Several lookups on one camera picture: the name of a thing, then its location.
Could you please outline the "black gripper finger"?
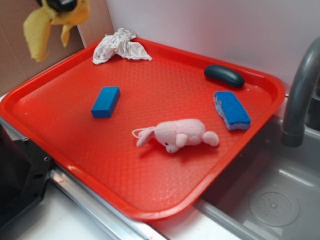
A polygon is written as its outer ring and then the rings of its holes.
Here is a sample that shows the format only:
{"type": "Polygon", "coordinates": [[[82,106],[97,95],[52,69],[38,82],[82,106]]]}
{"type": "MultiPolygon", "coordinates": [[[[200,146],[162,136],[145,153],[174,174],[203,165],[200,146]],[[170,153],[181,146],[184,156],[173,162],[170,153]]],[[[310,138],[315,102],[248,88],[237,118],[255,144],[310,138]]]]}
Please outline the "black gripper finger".
{"type": "Polygon", "coordinates": [[[77,0],[47,0],[46,2],[50,8],[57,12],[71,12],[78,3],[77,0]]]}

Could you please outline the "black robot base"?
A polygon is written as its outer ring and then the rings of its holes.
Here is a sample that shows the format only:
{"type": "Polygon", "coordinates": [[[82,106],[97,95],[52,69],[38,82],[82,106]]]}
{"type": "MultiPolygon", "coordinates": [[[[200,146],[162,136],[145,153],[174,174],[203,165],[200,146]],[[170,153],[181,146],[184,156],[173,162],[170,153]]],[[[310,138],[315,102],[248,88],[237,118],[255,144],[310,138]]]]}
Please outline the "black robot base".
{"type": "Polygon", "coordinates": [[[36,143],[12,140],[0,127],[1,229],[43,200],[52,166],[52,157],[36,143]]]}

